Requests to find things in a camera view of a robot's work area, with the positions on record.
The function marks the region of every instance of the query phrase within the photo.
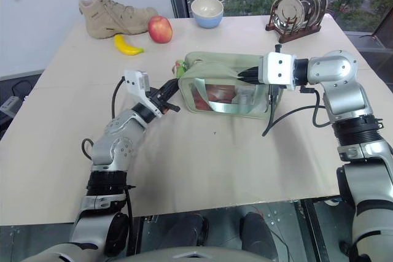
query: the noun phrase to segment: red apple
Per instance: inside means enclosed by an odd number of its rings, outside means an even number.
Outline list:
[[[167,43],[172,39],[172,27],[167,18],[154,15],[149,20],[150,37],[157,43]]]

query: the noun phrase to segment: white tabletop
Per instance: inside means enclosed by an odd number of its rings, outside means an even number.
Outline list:
[[[150,85],[160,87],[188,52],[261,55],[278,42],[276,32],[265,31],[266,16],[226,17],[214,29],[192,19],[170,22],[168,44],[152,42],[147,33],[127,37],[145,49],[137,56],[119,53],[112,39],[91,38],[84,24],[75,26],[0,141],[0,225],[74,221],[91,167],[80,143],[102,135],[124,69],[147,71]],[[319,33],[282,46],[298,58],[337,49],[355,55],[359,82],[392,142],[393,96],[332,18],[324,18]],[[171,102],[182,110],[149,125],[130,165],[135,216],[338,194],[337,141],[331,127],[313,127],[312,110],[291,115],[262,137],[265,120],[193,114],[180,93]],[[286,91],[276,116],[314,103],[313,94]],[[122,87],[117,114],[132,106]],[[321,110],[318,122],[325,121]]]

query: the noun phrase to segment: beige sneaker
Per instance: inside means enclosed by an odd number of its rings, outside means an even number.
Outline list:
[[[113,0],[80,0],[79,11],[85,16],[89,35],[99,39],[118,33],[133,35],[146,32],[150,18],[158,15],[153,7],[135,9]]]

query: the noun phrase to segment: blue bowl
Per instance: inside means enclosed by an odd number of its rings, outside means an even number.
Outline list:
[[[224,6],[219,0],[194,0],[191,3],[191,11],[198,25],[213,28],[221,22]]]

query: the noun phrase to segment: toy banana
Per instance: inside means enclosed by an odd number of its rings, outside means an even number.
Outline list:
[[[124,55],[137,55],[138,53],[143,52],[143,48],[137,48],[127,44],[122,35],[115,35],[114,42],[116,48]]]

